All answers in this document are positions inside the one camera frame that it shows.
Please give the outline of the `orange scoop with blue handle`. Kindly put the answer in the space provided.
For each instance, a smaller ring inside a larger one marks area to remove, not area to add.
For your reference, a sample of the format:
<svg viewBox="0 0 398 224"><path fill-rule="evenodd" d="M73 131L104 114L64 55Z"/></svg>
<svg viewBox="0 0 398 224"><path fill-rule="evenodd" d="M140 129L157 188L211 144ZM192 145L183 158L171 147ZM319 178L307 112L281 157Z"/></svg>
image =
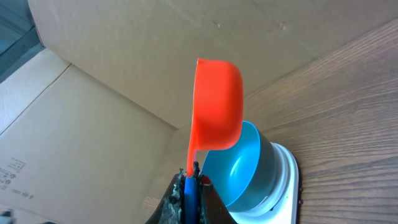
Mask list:
<svg viewBox="0 0 398 224"><path fill-rule="evenodd" d="M194 161L198 151L234 146L243 125L243 78L225 60L199 58L193 87L193 111L183 193L183 222L198 222L198 181Z"/></svg>

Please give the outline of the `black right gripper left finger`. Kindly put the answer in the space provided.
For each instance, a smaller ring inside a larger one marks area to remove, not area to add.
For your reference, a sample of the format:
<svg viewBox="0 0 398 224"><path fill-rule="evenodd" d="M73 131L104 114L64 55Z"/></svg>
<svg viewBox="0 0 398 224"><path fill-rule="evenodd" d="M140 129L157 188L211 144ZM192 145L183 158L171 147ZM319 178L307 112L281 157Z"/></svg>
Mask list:
<svg viewBox="0 0 398 224"><path fill-rule="evenodd" d="M184 170L180 169L173 176L162 200L146 224L182 224L184 186Z"/></svg>

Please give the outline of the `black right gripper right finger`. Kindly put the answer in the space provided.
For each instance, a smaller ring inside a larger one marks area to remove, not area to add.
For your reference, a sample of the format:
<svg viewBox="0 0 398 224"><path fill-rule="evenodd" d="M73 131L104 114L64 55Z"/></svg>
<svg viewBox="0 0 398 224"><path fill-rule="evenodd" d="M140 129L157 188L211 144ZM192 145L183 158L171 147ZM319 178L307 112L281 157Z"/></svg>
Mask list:
<svg viewBox="0 0 398 224"><path fill-rule="evenodd" d="M198 181L199 224L237 224L229 214L210 178L201 173L197 161L193 163L193 177Z"/></svg>

